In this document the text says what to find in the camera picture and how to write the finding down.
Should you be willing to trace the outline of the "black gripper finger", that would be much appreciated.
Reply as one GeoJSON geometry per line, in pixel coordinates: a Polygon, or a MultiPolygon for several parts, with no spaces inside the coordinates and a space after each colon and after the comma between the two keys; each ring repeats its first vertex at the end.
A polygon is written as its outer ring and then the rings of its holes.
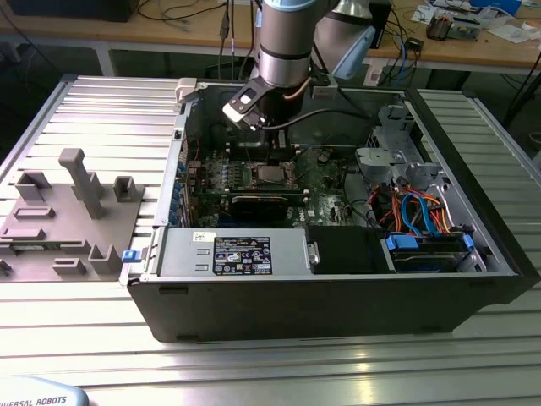
{"type": "Polygon", "coordinates": [[[292,145],[287,129],[268,131],[267,141],[267,163],[269,165],[278,165],[280,162],[289,162],[292,159],[292,145]]]}

